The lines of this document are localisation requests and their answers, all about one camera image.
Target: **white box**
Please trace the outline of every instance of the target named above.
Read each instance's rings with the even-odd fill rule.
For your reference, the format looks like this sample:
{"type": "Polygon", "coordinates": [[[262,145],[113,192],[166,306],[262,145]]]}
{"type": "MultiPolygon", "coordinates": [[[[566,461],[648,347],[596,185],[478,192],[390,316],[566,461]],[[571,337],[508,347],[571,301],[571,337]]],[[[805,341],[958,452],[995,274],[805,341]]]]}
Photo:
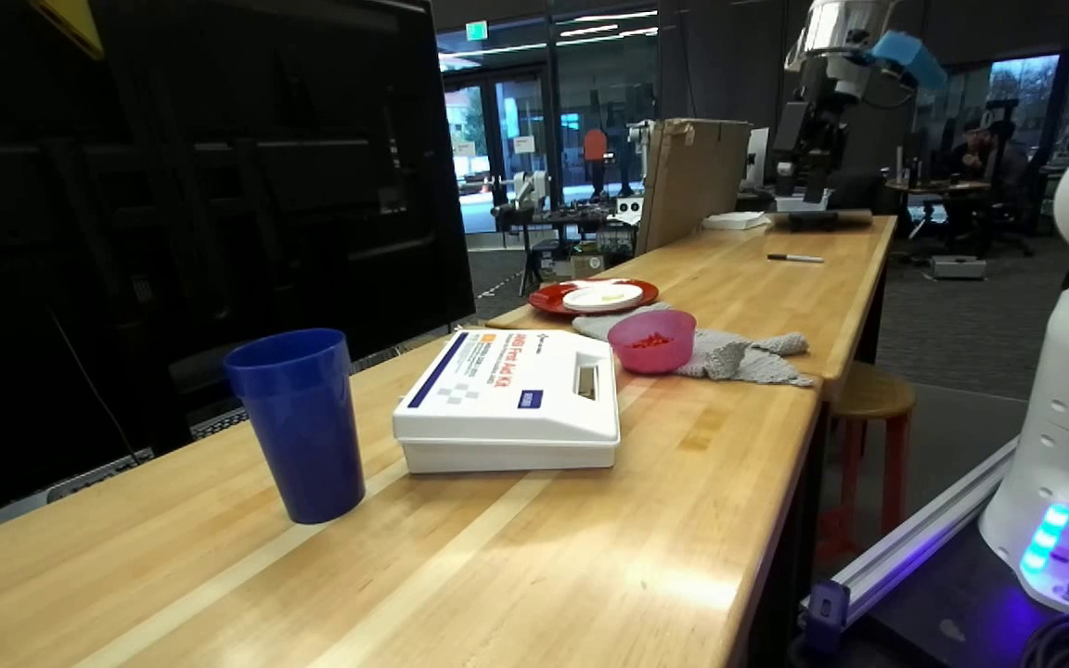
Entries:
{"type": "Polygon", "coordinates": [[[938,283],[983,283],[987,260],[982,260],[982,254],[933,254],[933,274],[938,283]]]}
{"type": "Polygon", "coordinates": [[[458,331],[393,409],[410,472],[613,466],[615,356],[571,331],[458,331]]]}

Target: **blue light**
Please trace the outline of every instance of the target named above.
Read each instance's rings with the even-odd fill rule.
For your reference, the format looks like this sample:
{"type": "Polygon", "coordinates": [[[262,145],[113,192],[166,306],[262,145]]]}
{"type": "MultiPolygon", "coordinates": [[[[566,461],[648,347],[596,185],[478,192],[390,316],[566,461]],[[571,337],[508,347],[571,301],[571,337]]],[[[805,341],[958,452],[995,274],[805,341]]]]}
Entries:
{"type": "Polygon", "coordinates": [[[1052,509],[1044,512],[1044,523],[1031,529],[1031,541],[1027,541],[1027,550],[1022,551],[1022,571],[1026,571],[1026,573],[1037,573],[1037,571],[1047,566],[1056,546],[1063,541],[1066,523],[1069,523],[1069,505],[1052,505],[1052,509]]]}
{"type": "Polygon", "coordinates": [[[1022,571],[1044,571],[1047,556],[1044,551],[1026,551],[1022,571]]]}
{"type": "Polygon", "coordinates": [[[1031,546],[1052,551],[1060,546],[1060,533],[1041,529],[1041,533],[1031,533],[1031,546]]]}
{"type": "Polygon", "coordinates": [[[1069,505],[1052,505],[1047,515],[1044,515],[1044,523],[1052,523],[1052,528],[1063,529],[1063,528],[1069,523],[1069,505]]]}

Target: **gray cloth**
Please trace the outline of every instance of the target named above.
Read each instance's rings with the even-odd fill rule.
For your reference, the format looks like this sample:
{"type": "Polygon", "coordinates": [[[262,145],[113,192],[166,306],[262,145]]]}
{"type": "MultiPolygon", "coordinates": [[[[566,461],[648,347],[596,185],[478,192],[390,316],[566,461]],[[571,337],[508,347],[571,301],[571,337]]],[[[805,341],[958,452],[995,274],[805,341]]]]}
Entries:
{"type": "MultiPolygon", "coordinates": [[[[610,331],[629,316],[630,311],[576,316],[571,331],[588,337],[610,337],[610,331]]],[[[794,331],[781,337],[763,337],[763,341],[726,333],[726,331],[693,331],[693,351],[677,373],[717,377],[717,382],[763,382],[763,385],[816,385],[816,377],[803,373],[797,366],[782,359],[782,356],[803,356],[803,351],[805,351],[805,337],[794,331]]]]}

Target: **plate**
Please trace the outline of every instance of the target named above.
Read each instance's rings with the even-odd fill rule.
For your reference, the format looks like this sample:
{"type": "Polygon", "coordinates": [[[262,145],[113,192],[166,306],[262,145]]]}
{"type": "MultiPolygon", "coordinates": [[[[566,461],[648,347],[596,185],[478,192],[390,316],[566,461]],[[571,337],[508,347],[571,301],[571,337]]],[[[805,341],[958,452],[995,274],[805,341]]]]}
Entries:
{"type": "Polygon", "coordinates": [[[655,303],[656,301],[656,285],[655,283],[640,283],[640,279],[610,279],[610,283],[547,283],[533,293],[533,306],[544,311],[544,316],[578,316],[578,311],[629,311],[629,306],[640,306],[640,303],[655,303]]]}

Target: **red plate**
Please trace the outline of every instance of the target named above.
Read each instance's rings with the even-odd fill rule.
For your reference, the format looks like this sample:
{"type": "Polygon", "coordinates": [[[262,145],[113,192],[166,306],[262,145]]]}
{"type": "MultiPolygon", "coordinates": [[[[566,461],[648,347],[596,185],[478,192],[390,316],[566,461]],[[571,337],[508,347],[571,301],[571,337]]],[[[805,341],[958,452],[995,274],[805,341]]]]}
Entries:
{"type": "MultiPolygon", "coordinates": [[[[641,289],[640,303],[655,303],[656,301],[656,285],[655,283],[640,283],[640,279],[613,279],[613,283],[629,283],[641,289]]],[[[539,316],[578,316],[576,306],[566,303],[566,298],[576,289],[576,283],[547,283],[533,293],[533,306],[539,316]]]]}

